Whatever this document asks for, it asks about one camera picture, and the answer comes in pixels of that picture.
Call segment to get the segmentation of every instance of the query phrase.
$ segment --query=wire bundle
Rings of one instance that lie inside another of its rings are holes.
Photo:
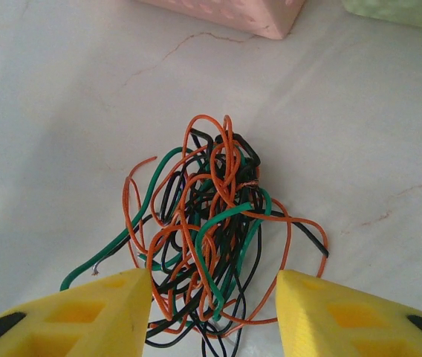
[[[195,129],[193,126],[198,120],[213,124],[218,135],[213,139]],[[189,148],[189,139],[195,149]],[[155,188],[163,168],[176,155],[180,155],[180,159]],[[146,343],[154,347],[171,347],[195,330],[202,337],[203,356],[207,355],[207,350],[213,356],[227,356],[222,338],[236,332],[231,353],[235,356],[243,326],[276,322],[276,318],[255,319],[276,285],[275,278],[250,313],[244,294],[262,254],[261,223],[267,220],[287,224],[280,269],[287,261],[292,224],[302,230],[322,252],[318,277],[322,275],[328,257],[325,232],[311,220],[290,217],[285,207],[259,186],[260,159],[248,142],[233,132],[229,116],[224,117],[223,125],[207,115],[192,119],[183,146],[173,149],[159,163],[142,204],[132,176],[140,166],[155,159],[141,162],[126,178],[123,188],[126,229],[100,253],[72,271],[63,281],[61,290],[67,289],[75,277],[90,267],[96,274],[97,266],[104,259],[128,245],[135,266],[139,266],[141,259],[152,273],[153,298],[164,316],[164,319],[149,323]],[[138,207],[133,219],[129,214],[130,186],[134,188]],[[145,216],[147,208],[150,213]],[[143,225],[151,220],[160,230],[147,244]],[[322,235],[322,242],[305,225],[314,226]],[[255,239],[254,263],[244,279],[241,276],[244,259]],[[227,323],[218,328],[212,321],[221,318]],[[167,344],[150,340],[160,332],[177,337]],[[216,351],[211,339],[218,340],[221,353]]]

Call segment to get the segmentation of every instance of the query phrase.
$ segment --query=tangled wire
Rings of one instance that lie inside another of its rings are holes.
[[[212,139],[207,133],[194,129],[198,120],[213,124],[218,135]],[[189,148],[189,138],[195,149]],[[180,159],[155,188],[163,168],[176,155],[180,155]],[[231,352],[231,356],[235,356],[243,326],[277,321],[276,318],[256,320],[274,290],[276,278],[250,313],[245,298],[262,254],[261,223],[274,221],[287,225],[279,269],[285,268],[292,225],[307,235],[322,252],[317,277],[322,275],[328,257],[325,232],[309,219],[291,217],[278,200],[272,199],[259,186],[260,159],[248,142],[233,132],[229,116],[224,117],[223,125],[207,115],[191,120],[183,146],[170,151],[159,163],[142,204],[132,176],[140,166],[155,159],[139,163],[126,178],[123,188],[126,229],[100,253],[72,271],[63,281],[61,290],[68,289],[72,280],[90,267],[97,274],[97,267],[103,260],[128,245],[135,266],[139,267],[139,260],[142,260],[152,273],[153,299],[164,316],[149,322],[146,343],[159,348],[171,347],[194,330],[201,334],[203,356],[209,350],[213,356],[227,357],[222,339],[236,332]],[[129,214],[130,185],[134,188],[138,207],[133,219]],[[160,193],[161,199],[156,205]],[[143,225],[152,220],[160,230],[146,243]],[[306,225],[319,231],[322,242]],[[241,270],[254,239],[257,239],[257,253],[250,273],[244,279]],[[212,321],[221,318],[227,323],[218,328]],[[150,340],[160,332],[177,337],[166,344]],[[211,343],[213,339],[218,340],[221,353]]]

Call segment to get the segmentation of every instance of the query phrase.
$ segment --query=pink box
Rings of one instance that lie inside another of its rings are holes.
[[[269,39],[287,36],[305,0],[139,0]]]

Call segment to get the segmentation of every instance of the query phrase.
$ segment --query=yellow object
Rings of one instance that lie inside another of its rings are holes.
[[[422,357],[422,312],[296,271],[277,278],[287,357]]]
[[[141,356],[151,303],[150,273],[133,269],[17,306],[0,357]]]

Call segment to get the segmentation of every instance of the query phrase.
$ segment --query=marble surface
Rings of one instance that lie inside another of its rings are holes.
[[[128,170],[179,146],[199,113],[230,114],[262,158],[262,185],[326,229],[324,278],[422,309],[422,29],[353,16],[338,0],[309,0],[283,41],[132,0],[9,0],[0,312],[57,291],[120,232]],[[153,169],[137,174],[141,187]],[[264,233],[250,304],[276,273],[285,227]],[[288,268],[313,274],[318,259],[296,233]],[[101,272],[130,266],[124,251]],[[199,348],[190,335],[144,356]],[[282,356],[277,325],[247,328],[240,356]]]

